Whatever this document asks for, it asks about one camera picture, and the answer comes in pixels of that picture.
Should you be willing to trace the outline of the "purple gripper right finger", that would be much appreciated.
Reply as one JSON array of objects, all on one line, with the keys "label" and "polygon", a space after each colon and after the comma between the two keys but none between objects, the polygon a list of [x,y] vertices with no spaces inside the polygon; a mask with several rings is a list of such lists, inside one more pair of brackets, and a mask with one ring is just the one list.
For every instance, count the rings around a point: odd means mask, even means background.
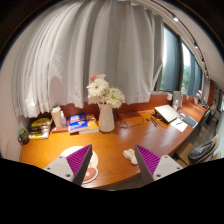
[{"label": "purple gripper right finger", "polygon": [[169,155],[159,156],[140,145],[135,145],[135,156],[145,185],[182,169]]}]

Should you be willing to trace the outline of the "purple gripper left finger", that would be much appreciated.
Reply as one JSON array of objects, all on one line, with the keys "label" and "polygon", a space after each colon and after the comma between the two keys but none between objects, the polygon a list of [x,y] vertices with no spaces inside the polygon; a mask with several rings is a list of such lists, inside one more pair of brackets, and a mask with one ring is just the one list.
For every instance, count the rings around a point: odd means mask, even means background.
[{"label": "purple gripper left finger", "polygon": [[44,170],[81,186],[91,157],[92,145],[72,146],[51,161]]}]

